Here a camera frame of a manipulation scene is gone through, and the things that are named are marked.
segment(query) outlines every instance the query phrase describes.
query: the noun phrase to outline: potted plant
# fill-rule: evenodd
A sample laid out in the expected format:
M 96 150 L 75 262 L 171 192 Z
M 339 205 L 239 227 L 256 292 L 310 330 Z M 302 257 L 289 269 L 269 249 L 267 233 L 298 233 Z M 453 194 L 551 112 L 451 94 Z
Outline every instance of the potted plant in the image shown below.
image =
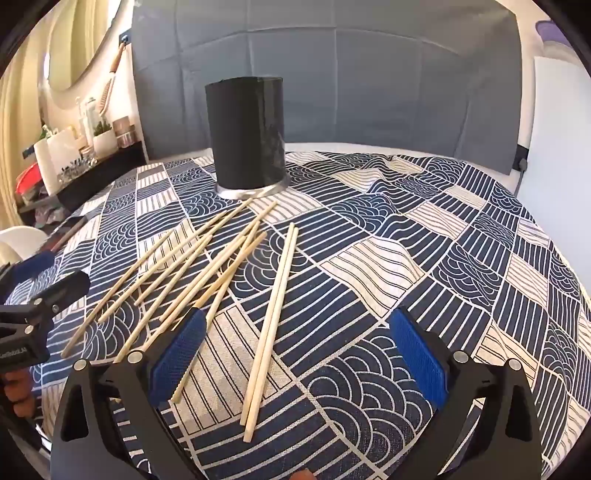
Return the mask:
M 107 121 L 99 122 L 94 132 L 96 158 L 104 158 L 118 150 L 117 137 L 113 127 Z

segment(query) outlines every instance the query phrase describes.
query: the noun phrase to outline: white wall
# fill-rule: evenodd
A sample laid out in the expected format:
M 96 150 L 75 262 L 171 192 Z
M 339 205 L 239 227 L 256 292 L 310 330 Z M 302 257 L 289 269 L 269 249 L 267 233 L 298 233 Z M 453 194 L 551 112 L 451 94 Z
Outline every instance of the white wall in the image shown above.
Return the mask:
M 131 28 L 133 7 L 133 0 L 122 0 L 121 9 L 105 37 L 105 42 L 95 55 L 90 67 L 71 88 L 61 92 L 56 91 L 51 88 L 48 81 L 41 79 L 42 103 L 46 120 L 52 128 L 62 129 L 69 125 L 77 128 L 79 115 L 76 97 L 84 100 L 90 96 L 96 99 L 102 96 L 111 63 L 119 48 L 119 35 Z M 106 114 L 110 122 L 126 115 L 136 125 L 139 136 L 142 138 L 133 78 L 132 46 L 127 46 L 123 53 Z
M 529 168 L 518 198 L 591 289 L 591 78 L 537 57 Z

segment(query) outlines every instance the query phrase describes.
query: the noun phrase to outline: silver base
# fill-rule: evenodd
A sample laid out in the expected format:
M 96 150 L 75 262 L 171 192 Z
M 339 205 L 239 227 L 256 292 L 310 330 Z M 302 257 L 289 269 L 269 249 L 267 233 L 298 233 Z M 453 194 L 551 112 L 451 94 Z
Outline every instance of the silver base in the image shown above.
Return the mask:
M 291 178 L 288 173 L 285 174 L 283 180 L 274 185 L 262 187 L 254 190 L 229 190 L 224 187 L 220 187 L 216 183 L 215 192 L 218 196 L 228 200 L 248 200 L 250 198 L 263 198 L 269 195 L 275 195 L 276 193 L 283 192 L 290 185 Z

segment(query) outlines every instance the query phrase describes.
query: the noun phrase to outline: finger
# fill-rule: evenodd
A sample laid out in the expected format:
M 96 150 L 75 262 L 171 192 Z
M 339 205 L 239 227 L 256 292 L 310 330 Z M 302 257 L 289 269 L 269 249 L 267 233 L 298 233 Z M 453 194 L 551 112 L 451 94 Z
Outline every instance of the finger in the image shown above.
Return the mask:
M 290 480 L 316 480 L 316 477 L 308 469 L 305 469 L 294 473 Z
M 30 419 L 35 414 L 35 398 L 29 396 L 25 400 L 13 405 L 14 413 L 22 419 Z
M 16 403 L 27 398 L 31 394 L 32 389 L 33 379 L 29 377 L 4 386 L 4 393 L 12 403 Z
M 26 378 L 30 378 L 31 372 L 29 371 L 28 368 L 24 368 L 22 370 L 16 370 L 15 372 L 8 372 L 7 374 L 4 375 L 4 377 L 9 382 L 15 382 L 15 381 L 19 381 L 19 380 L 24 380 Z

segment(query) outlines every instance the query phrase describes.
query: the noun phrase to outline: chopstick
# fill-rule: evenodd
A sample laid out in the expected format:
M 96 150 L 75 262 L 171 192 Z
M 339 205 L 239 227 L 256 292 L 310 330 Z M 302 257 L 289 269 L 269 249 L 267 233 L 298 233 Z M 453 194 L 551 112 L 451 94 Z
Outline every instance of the chopstick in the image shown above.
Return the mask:
M 265 312 L 265 320 L 263 321 L 262 328 L 261 328 L 261 336 L 259 337 L 258 344 L 256 346 L 256 353 L 255 358 L 252 363 L 252 369 L 250 377 L 248 378 L 248 386 L 246 388 L 246 394 L 244 395 L 244 403 L 242 405 L 242 415 L 240 417 L 240 425 L 246 425 L 246 420 L 248 418 L 248 411 L 251 407 L 252 402 L 252 395 L 255 391 L 255 384 L 256 378 L 258 376 L 258 372 L 261 368 L 261 359 L 263 355 L 263 351 L 265 350 L 265 342 L 267 341 L 267 334 L 269 332 L 269 326 L 271 324 L 271 319 L 273 317 L 273 311 L 275 309 L 275 303 L 277 302 L 277 295 L 279 293 L 279 288 L 281 285 L 281 279 L 283 278 L 283 271 L 285 270 L 285 264 L 287 262 L 287 257 L 291 245 L 291 239 L 293 238 L 293 233 L 296 226 L 295 224 L 291 223 L 289 230 L 287 231 L 287 236 L 285 238 L 285 243 L 283 245 L 283 252 L 281 253 L 281 259 L 279 260 L 279 266 L 277 268 L 277 275 L 275 276 L 275 281 L 273 283 L 273 288 L 271 290 L 271 296 L 269 297 L 269 303 L 267 304 L 267 311 Z
M 166 285 L 166 288 L 160 293 L 158 298 L 156 298 L 154 300 L 152 305 L 150 305 L 150 309 L 145 313 L 145 315 L 142 317 L 142 319 L 138 322 L 135 329 L 133 329 L 133 331 L 131 332 L 129 338 L 125 341 L 124 345 L 121 347 L 121 350 L 119 351 L 119 353 L 115 357 L 114 363 L 121 362 L 124 359 L 125 355 L 127 355 L 129 350 L 131 350 L 131 347 L 133 346 L 134 342 L 137 340 L 137 337 L 139 336 L 141 331 L 148 324 L 148 322 L 152 318 L 152 315 L 154 315 L 154 312 L 156 310 L 158 310 L 158 307 L 160 307 L 160 304 L 163 302 L 163 300 L 166 298 L 166 296 L 170 293 L 170 291 L 174 288 L 174 286 L 177 284 L 179 279 L 184 275 L 184 273 L 187 271 L 187 269 L 192 265 L 192 263 L 195 261 L 195 259 L 199 255 L 201 255 L 201 253 L 203 253 L 203 250 L 205 250 L 205 247 L 212 240 L 212 238 L 213 237 L 211 236 L 211 234 L 206 235 L 195 247 L 193 247 L 193 249 L 191 249 L 189 252 L 187 252 L 188 254 L 191 255 L 190 258 L 184 263 L 184 265 L 180 268 L 180 270 L 178 272 L 176 272 L 176 274 L 174 275 L 172 280 L 170 280 L 170 282 L 168 282 L 168 285 Z
M 187 303 L 189 303 L 197 292 L 203 288 L 211 277 L 213 277 L 216 270 L 220 268 L 232 256 L 236 249 L 244 243 L 244 240 L 246 240 L 246 237 L 237 236 L 232 242 L 227 244 L 225 248 L 218 253 L 213 260 L 211 260 L 207 267 L 201 270 L 199 275 L 197 275 L 197 277 L 185 287 L 175 301 L 168 306 L 166 311 L 160 317 L 160 320 L 163 322 L 171 315 L 178 316 L 181 310 L 187 306 Z
M 252 243 L 252 240 L 254 239 L 254 236 L 255 236 L 256 232 L 258 231 L 260 224 L 261 224 L 261 222 L 258 221 L 252 227 L 251 232 L 248 234 L 248 237 L 246 237 L 246 241 L 242 244 L 242 247 L 240 248 L 239 254 L 243 253 L 248 248 L 248 246 Z M 211 324 L 213 322 L 213 318 L 216 316 L 217 309 L 220 306 L 224 296 L 226 295 L 226 292 L 228 290 L 228 287 L 230 286 L 230 283 L 232 282 L 232 277 L 233 277 L 234 273 L 236 273 L 236 270 L 238 270 L 238 265 L 236 267 L 232 268 L 232 273 L 231 273 L 230 277 L 224 282 L 222 287 L 219 289 L 219 291 L 217 292 L 216 298 L 214 299 L 212 305 L 209 307 L 209 311 L 207 312 L 207 316 L 206 316 L 206 320 L 207 320 L 206 331 L 209 330 L 209 327 L 211 326 Z M 193 357 L 193 360 L 191 361 L 189 368 L 187 368 L 187 370 L 185 371 L 181 381 L 179 382 L 176 390 L 174 391 L 173 397 L 171 399 L 174 403 L 179 403 L 181 401 L 181 398 L 183 395 L 183 389 L 185 388 L 187 381 L 189 381 L 189 376 L 191 375 L 191 372 L 193 370 L 193 367 L 195 366 L 195 363 L 197 363 L 198 357 L 199 357 L 199 351 L 195 352 L 195 356 Z
M 238 256 L 236 257 L 236 260 L 234 260 L 234 262 L 232 262 L 230 264 L 230 266 L 228 267 L 228 270 L 235 268 L 236 265 L 240 265 L 244 261 L 244 259 L 246 257 L 248 257 L 254 251 L 254 249 L 258 246 L 258 244 L 260 244 L 265 239 L 265 237 L 267 237 L 266 232 L 263 232 L 259 236 L 257 236 L 254 239 L 254 241 L 248 246 L 248 248 L 246 250 L 244 250 L 244 252 L 241 252 L 238 254 Z M 212 287 L 215 287 L 215 289 L 217 290 L 226 281 L 226 279 L 227 279 L 227 277 L 225 277 L 225 274 L 222 275 L 220 278 L 217 279 L 217 281 L 215 283 L 212 284 L 212 286 L 207 291 L 209 292 L 212 289 Z M 205 295 L 203 295 L 194 306 L 196 306 L 200 301 L 202 301 L 204 297 L 205 297 Z M 175 320 L 176 320 L 176 316 L 173 316 L 173 315 L 170 315 L 168 318 L 166 318 L 166 320 L 163 321 L 162 324 L 156 329 L 156 331 L 150 336 L 148 341 L 142 345 L 141 349 L 143 351 L 146 351 L 148 349 L 148 347 L 150 347 L 150 345 L 152 345 L 152 343 L 154 343 L 156 338 L 158 338 L 159 335 L 161 335 L 163 332 L 165 332 L 168 329 L 168 327 L 170 327 Z M 174 326 L 174 328 L 176 328 L 178 325 L 180 325 L 180 323 L 181 322 L 178 322 Z
M 246 241 L 242 245 L 240 253 L 242 253 L 242 251 L 246 250 L 248 245 L 250 245 L 255 234 L 258 232 L 260 225 L 261 225 L 261 222 L 258 221 L 252 227 L 251 233 L 249 233 L 248 237 L 246 237 Z M 216 295 L 215 299 L 213 300 L 213 303 L 209 307 L 209 310 L 207 311 L 207 315 L 206 315 L 205 319 L 207 320 L 207 329 L 208 330 L 213 322 L 213 319 L 216 316 L 217 309 L 219 308 L 220 304 L 222 303 L 223 298 L 226 296 L 226 292 L 228 291 L 228 288 L 230 287 L 230 283 L 232 283 L 233 276 L 236 273 L 236 271 L 238 270 L 238 267 L 239 267 L 239 265 L 237 265 L 236 268 L 234 268 L 232 270 L 232 275 L 224 282 L 224 284 L 221 286 L 221 288 L 217 291 L 217 295 Z
M 250 228 L 254 224 L 253 222 L 256 222 L 256 221 L 260 220 L 261 218 L 263 218 L 265 215 L 267 215 L 267 213 L 269 213 L 271 210 L 273 210 L 273 208 L 275 208 L 276 205 L 277 205 L 277 202 L 272 203 L 263 212 L 261 212 L 259 215 L 257 215 L 257 217 L 252 222 L 250 222 L 242 232 L 247 232 L 248 231 L 247 228 Z M 214 235 L 231 218 L 232 217 L 229 217 L 227 220 L 224 219 L 222 222 L 220 222 L 216 226 L 214 226 L 207 234 Z M 178 265 L 180 265 L 182 261 L 183 260 L 181 260 L 181 261 L 177 260 L 170 267 L 168 267 L 164 272 L 162 272 L 162 274 L 156 280 L 154 280 L 154 282 L 152 282 L 152 284 L 145 291 L 142 292 L 142 294 L 139 296 L 139 298 L 135 301 L 134 305 L 138 306 L 140 303 L 142 303 L 142 301 L 144 301 L 148 297 L 148 295 L 150 295 L 156 288 L 158 288 L 158 286 L 164 281 L 164 279 L 166 277 L 168 277 L 168 275 L 170 275 L 170 273 L 172 271 L 174 271 L 175 268 Z
M 160 240 L 158 240 L 152 246 L 152 248 L 150 248 L 144 255 L 142 255 L 142 257 L 136 263 L 134 263 L 127 270 L 127 272 L 125 272 L 121 276 L 121 278 L 117 281 L 117 283 L 115 283 L 115 285 L 113 285 L 111 287 L 111 289 L 106 293 L 106 295 L 103 297 L 103 299 L 97 304 L 97 306 L 92 310 L 92 312 L 90 312 L 90 314 L 84 319 L 84 322 L 82 322 L 82 325 L 80 325 L 76 329 L 76 331 L 74 332 L 74 335 L 72 335 L 72 338 L 70 338 L 70 340 L 68 341 L 68 343 L 66 344 L 66 346 L 64 347 L 64 349 L 61 351 L 61 357 L 62 358 L 67 358 L 68 357 L 68 355 L 70 354 L 70 350 L 78 342 L 78 340 L 80 339 L 80 337 L 82 336 L 82 334 L 84 334 L 86 328 L 90 325 L 92 319 L 102 309 L 102 307 L 104 307 L 106 305 L 106 303 L 115 294 L 115 292 L 117 292 L 117 290 L 119 290 L 119 287 L 121 285 L 123 285 L 123 283 L 125 282 L 125 280 L 127 280 L 131 276 L 131 274 L 138 267 L 140 267 L 150 257 L 150 255 L 152 255 L 160 247 L 160 245 L 162 245 L 166 240 L 168 240 L 168 237 L 170 235 L 172 235 L 172 233 L 175 231 L 175 229 L 176 229 L 176 227 L 173 228 L 173 229 L 171 229 L 167 234 L 163 235 L 162 238 Z
M 252 396 L 252 402 L 248 412 L 248 419 L 246 421 L 246 430 L 244 432 L 244 442 L 249 443 L 252 440 L 256 428 L 256 420 L 261 408 L 262 395 L 267 381 L 267 373 L 271 363 L 271 356 L 273 353 L 273 344 L 275 343 L 275 336 L 277 334 L 277 327 L 279 327 L 279 319 L 281 317 L 281 309 L 283 307 L 283 300 L 285 298 L 285 291 L 287 289 L 287 281 L 290 276 L 291 263 L 296 251 L 297 236 L 299 229 L 295 228 L 291 237 L 290 247 L 287 253 L 287 260 L 285 261 L 285 268 L 282 272 L 281 284 L 277 293 L 277 299 L 273 308 L 273 317 L 269 325 L 269 332 L 265 340 L 265 350 L 261 358 L 261 368 L 256 377 L 255 391 Z
M 214 226 L 210 232 L 213 235 L 215 232 L 217 232 L 217 230 L 219 230 L 221 227 L 223 227 L 226 223 L 228 223 L 234 216 L 236 216 L 242 209 L 246 208 L 248 205 L 250 205 L 252 203 L 252 199 L 248 199 L 245 202 L 242 202 L 240 205 L 238 205 L 238 207 L 236 207 L 233 211 L 231 211 L 228 215 L 226 215 L 223 220 L 221 222 L 219 222 L 216 226 Z M 191 237 L 189 237 L 190 239 L 195 238 L 198 235 L 197 232 L 195 232 Z M 121 305 L 123 305 L 123 302 L 128 299 L 133 292 L 135 292 L 138 287 L 143 284 L 146 280 L 148 280 L 162 265 L 164 265 L 168 260 L 170 260 L 173 256 L 175 256 L 175 254 L 177 254 L 184 246 L 185 244 L 188 243 L 187 240 L 185 240 L 185 242 L 178 244 L 172 251 L 170 251 L 166 256 L 162 257 L 160 260 L 158 260 L 141 278 L 137 279 L 137 281 L 130 286 L 118 299 L 117 301 L 111 305 L 106 312 L 103 313 L 103 315 L 101 315 L 101 317 L 97 320 L 97 322 L 103 323 L 105 321 L 107 321 L 109 319 L 109 317 L 115 313 L 119 307 L 121 307 Z
M 242 211 L 244 208 L 246 208 L 247 206 L 249 206 L 252 203 L 252 199 L 248 199 L 245 202 L 242 202 L 240 205 L 238 205 L 236 208 L 234 208 L 233 211 L 231 211 L 230 213 L 228 213 L 222 220 L 221 222 L 218 223 L 218 228 L 221 228 L 223 225 L 225 225 L 226 223 L 228 223 L 232 218 L 234 218 L 240 211 Z M 208 228 L 210 228 L 214 223 L 216 223 L 223 215 L 225 214 L 225 212 L 220 212 L 218 213 L 216 216 L 214 216 L 213 218 L 211 218 L 211 220 L 209 220 L 208 222 L 206 222 L 204 225 L 202 225 L 193 235 L 194 237 L 196 237 L 198 234 L 203 233 L 205 230 L 207 230 Z M 125 274 L 123 274 L 123 276 L 117 281 L 117 283 L 115 283 L 115 285 L 107 292 L 107 294 L 103 297 L 103 299 L 97 304 L 97 306 L 92 310 L 92 312 L 90 312 L 90 315 L 88 315 L 85 319 L 84 322 L 82 323 L 82 325 L 80 325 L 78 327 L 78 329 L 74 332 L 74 335 L 72 336 L 72 338 L 70 338 L 70 340 L 68 341 L 68 343 L 66 344 L 66 346 L 64 347 L 64 349 L 61 352 L 61 357 L 62 358 L 67 358 L 70 350 L 72 349 L 72 347 L 74 347 L 74 345 L 78 342 L 78 340 L 80 339 L 80 337 L 82 336 L 82 334 L 84 334 L 85 330 L 88 328 L 88 326 L 90 325 L 91 321 L 93 320 L 93 318 L 96 316 L 96 314 L 107 304 L 107 302 L 109 301 L 109 299 L 115 294 L 115 292 L 117 292 L 117 290 L 119 290 L 120 286 L 123 285 L 123 283 L 125 282 L 125 280 L 127 280 L 131 274 L 138 268 L 140 267 L 149 257 L 150 255 L 152 255 L 159 247 L 160 245 L 162 245 L 170 235 L 172 235 L 172 233 L 175 231 L 176 227 L 173 228 L 167 235 L 164 235 L 158 242 L 156 242 L 154 244 L 154 246 L 152 248 L 150 248 L 150 250 L 148 250 L 136 263 L 134 263 L 127 272 L 125 272 Z

